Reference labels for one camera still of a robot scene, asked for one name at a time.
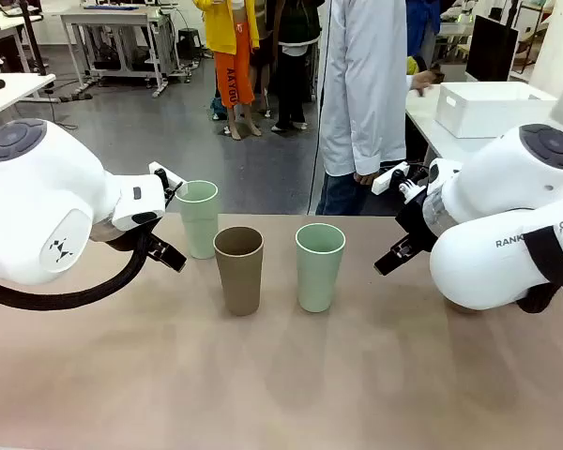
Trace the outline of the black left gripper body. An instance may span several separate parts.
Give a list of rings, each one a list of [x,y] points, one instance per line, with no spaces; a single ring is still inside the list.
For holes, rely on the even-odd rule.
[[[139,223],[132,220],[126,226],[126,230],[120,230],[109,218],[105,218],[91,227],[91,240],[105,243],[117,251],[128,252],[139,248],[148,253],[156,220],[141,218]]]

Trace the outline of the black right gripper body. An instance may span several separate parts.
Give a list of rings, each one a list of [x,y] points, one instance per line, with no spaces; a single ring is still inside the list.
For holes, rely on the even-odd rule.
[[[423,215],[426,198],[426,194],[418,194],[395,218],[406,232],[406,236],[398,243],[400,248],[406,248],[408,251],[431,251],[437,241],[437,236],[432,232]]]

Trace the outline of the person's left hand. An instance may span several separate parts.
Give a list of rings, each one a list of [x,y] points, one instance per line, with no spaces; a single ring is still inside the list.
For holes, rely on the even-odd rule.
[[[420,97],[424,96],[425,90],[435,81],[436,74],[431,70],[418,72],[410,76],[409,89],[416,91]]]

